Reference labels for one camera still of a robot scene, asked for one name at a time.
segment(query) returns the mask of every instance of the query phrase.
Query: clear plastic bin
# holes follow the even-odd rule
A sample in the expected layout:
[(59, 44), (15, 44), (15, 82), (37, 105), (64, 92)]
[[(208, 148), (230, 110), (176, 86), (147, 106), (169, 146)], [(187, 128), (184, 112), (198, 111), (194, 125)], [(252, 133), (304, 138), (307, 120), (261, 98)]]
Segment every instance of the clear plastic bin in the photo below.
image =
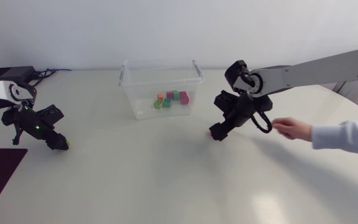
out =
[[(122, 86), (137, 119), (191, 114), (197, 85), (204, 76), (192, 58), (166, 58), (155, 60), (126, 60), (121, 68), (119, 85)], [(157, 109), (157, 95), (167, 97), (168, 91), (185, 91), (188, 104), (181, 99), (172, 100), (171, 107)]]

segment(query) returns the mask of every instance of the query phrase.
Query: toy block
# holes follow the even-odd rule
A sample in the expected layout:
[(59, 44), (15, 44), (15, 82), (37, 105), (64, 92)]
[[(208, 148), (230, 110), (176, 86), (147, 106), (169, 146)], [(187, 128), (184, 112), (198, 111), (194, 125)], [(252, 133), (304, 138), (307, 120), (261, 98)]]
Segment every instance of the toy block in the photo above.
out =
[(173, 99), (173, 92), (172, 91), (167, 92), (167, 98), (168, 99)]
[(154, 108), (155, 108), (155, 109), (161, 109), (161, 107), (162, 107), (162, 100), (156, 100), (153, 105), (154, 105)]
[(163, 102), (164, 107), (171, 107), (171, 99), (166, 98)]
[(159, 94), (157, 95), (157, 98), (158, 98), (159, 100), (163, 101), (163, 99), (164, 99), (163, 94), (162, 94), (162, 93), (159, 93)]
[(180, 103), (186, 105), (189, 103), (189, 97), (188, 96), (182, 96), (180, 97)]
[(176, 90), (173, 90), (173, 100), (179, 100), (179, 92)]
[(185, 91), (180, 91), (179, 96), (180, 97), (187, 96), (187, 93)]

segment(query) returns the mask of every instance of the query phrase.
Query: person's arm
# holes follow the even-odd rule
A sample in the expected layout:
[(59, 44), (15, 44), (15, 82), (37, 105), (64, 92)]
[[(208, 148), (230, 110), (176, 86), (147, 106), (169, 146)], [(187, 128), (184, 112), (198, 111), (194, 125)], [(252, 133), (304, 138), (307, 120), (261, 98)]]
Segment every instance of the person's arm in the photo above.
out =
[(358, 123), (339, 126), (312, 126), (293, 118), (278, 118), (273, 127), (288, 139), (311, 141), (314, 149), (343, 149), (358, 153)]
[(346, 121), (338, 126), (312, 126), (314, 149), (343, 149), (358, 153), (358, 123)]

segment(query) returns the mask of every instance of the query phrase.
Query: white table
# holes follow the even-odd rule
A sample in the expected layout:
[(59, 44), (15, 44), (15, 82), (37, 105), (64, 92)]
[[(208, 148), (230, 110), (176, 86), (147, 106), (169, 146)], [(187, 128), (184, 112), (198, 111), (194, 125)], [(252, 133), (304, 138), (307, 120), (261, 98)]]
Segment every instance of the white table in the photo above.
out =
[[(0, 224), (358, 223), (357, 154), (314, 151), (251, 121), (211, 139), (208, 128), (223, 120), (214, 98), (230, 90), (223, 74), (204, 71), (192, 115), (141, 121), (118, 87), (119, 71), (46, 79), (35, 109), (63, 111), (56, 130), (71, 146), (52, 151), (23, 134), (19, 147), (29, 152), (0, 195)], [(271, 99), (270, 119), (358, 120), (358, 106), (320, 86)], [(2, 112), (0, 147), (12, 147)]]

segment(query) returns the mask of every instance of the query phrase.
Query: orange block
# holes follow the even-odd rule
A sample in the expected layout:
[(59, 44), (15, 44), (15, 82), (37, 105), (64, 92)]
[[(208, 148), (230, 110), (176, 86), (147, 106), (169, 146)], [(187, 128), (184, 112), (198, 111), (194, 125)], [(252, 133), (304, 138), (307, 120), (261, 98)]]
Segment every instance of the orange block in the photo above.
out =
[(158, 95), (157, 95), (157, 98), (159, 99), (159, 100), (163, 100), (163, 98), (164, 98), (164, 96), (163, 96), (163, 94), (162, 93), (159, 93)]

